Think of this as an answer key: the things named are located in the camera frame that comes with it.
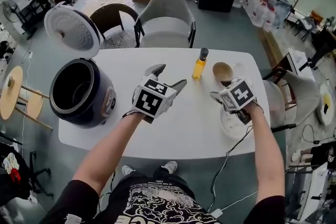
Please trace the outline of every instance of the oil bottle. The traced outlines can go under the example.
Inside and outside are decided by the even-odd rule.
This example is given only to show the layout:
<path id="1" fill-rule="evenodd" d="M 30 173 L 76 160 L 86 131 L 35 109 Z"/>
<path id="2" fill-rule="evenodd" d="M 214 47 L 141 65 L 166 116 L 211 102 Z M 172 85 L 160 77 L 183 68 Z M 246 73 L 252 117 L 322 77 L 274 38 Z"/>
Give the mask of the oil bottle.
<path id="1" fill-rule="evenodd" d="M 194 67 L 194 72 L 192 75 L 193 79 L 199 80 L 201 78 L 203 69 L 206 64 L 206 57 L 208 56 L 209 50 L 207 48 L 202 48 L 200 57 L 197 59 L 195 67 Z"/>

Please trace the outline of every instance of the inner pot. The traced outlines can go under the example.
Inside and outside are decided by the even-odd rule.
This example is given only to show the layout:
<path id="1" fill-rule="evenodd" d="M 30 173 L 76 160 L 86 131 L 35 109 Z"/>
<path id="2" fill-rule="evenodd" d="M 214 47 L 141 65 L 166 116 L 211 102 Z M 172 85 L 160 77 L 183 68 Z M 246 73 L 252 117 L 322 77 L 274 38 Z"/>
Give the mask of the inner pot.
<path id="1" fill-rule="evenodd" d="M 77 59 L 65 65 L 50 89 L 53 108 L 61 114 L 76 112 L 87 100 L 93 81 L 93 68 L 88 61 Z"/>

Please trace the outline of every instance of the rice cooker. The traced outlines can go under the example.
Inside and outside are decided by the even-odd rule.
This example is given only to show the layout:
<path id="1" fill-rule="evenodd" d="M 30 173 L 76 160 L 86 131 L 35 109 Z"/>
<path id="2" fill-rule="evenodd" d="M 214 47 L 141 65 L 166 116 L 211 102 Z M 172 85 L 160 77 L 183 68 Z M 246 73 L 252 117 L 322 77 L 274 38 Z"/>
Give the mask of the rice cooker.
<path id="1" fill-rule="evenodd" d="M 51 84 L 52 111 L 83 128 L 104 123 L 112 114 L 116 93 L 112 81 L 92 60 L 100 47 L 98 29 L 88 16 L 62 3 L 47 12 L 44 24 L 51 38 L 79 56 L 64 65 Z"/>

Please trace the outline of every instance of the glove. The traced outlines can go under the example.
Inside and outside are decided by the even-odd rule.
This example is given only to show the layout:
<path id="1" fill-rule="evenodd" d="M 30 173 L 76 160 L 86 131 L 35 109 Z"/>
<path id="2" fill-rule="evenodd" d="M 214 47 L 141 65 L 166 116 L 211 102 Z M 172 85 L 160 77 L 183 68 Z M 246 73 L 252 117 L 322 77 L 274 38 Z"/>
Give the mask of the glove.
<path id="1" fill-rule="evenodd" d="M 245 125 L 250 122 L 251 116 L 244 107 L 251 102 L 260 106 L 246 81 L 241 78 L 233 80 L 221 92 L 211 92 L 210 96 L 222 104 L 226 112 L 235 114 Z"/>
<path id="2" fill-rule="evenodd" d="M 146 69 L 140 85 L 134 90 L 132 109 L 123 117 L 132 113 L 143 113 L 146 115 L 144 120 L 152 123 L 172 106 L 174 99 L 186 86 L 187 81 L 184 79 L 171 86 L 159 83 L 158 76 L 165 67 L 166 65 L 161 64 Z"/>

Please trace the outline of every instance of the gray chair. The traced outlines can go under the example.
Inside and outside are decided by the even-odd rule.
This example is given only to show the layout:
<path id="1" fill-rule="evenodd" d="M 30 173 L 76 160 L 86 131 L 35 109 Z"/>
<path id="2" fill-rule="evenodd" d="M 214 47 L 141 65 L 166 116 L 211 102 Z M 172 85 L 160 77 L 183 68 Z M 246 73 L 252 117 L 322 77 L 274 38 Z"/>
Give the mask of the gray chair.
<path id="1" fill-rule="evenodd" d="M 94 22 L 104 38 L 100 49 L 139 47 L 140 43 L 137 43 L 138 39 L 136 38 L 134 30 L 124 29 L 120 12 L 127 13 L 134 21 L 138 18 L 138 14 L 135 10 L 121 3 L 112 3 L 102 6 L 90 16 L 90 19 Z M 120 26 L 121 30 L 117 30 L 105 37 L 104 33 L 116 26 Z"/>
<path id="2" fill-rule="evenodd" d="M 274 82 L 268 80 L 272 77 L 276 77 Z M 281 79 L 284 79 L 288 83 L 295 96 L 297 111 L 295 122 L 292 124 L 285 125 L 286 104 L 281 90 L 277 86 Z M 320 91 L 315 81 L 300 77 L 282 68 L 277 68 L 264 77 L 264 86 L 270 109 L 271 130 L 273 132 L 295 128 L 297 125 L 300 125 L 314 112 L 321 100 Z"/>
<path id="3" fill-rule="evenodd" d="M 307 27 L 305 26 L 305 24 L 303 22 L 306 22 L 311 27 L 309 29 L 307 29 Z M 316 28 L 316 24 L 314 22 L 314 19 L 309 17 L 309 16 L 305 17 L 304 19 L 298 19 L 295 22 L 295 24 L 291 27 L 291 29 L 294 26 L 298 27 L 298 31 L 296 32 L 295 36 L 297 36 L 302 30 L 306 31 L 305 35 L 302 37 L 303 41 L 305 41 L 307 39 L 307 36 Z"/>
<path id="4" fill-rule="evenodd" d="M 192 48 L 196 25 L 185 0 L 150 0 L 134 30 L 141 47 Z"/>

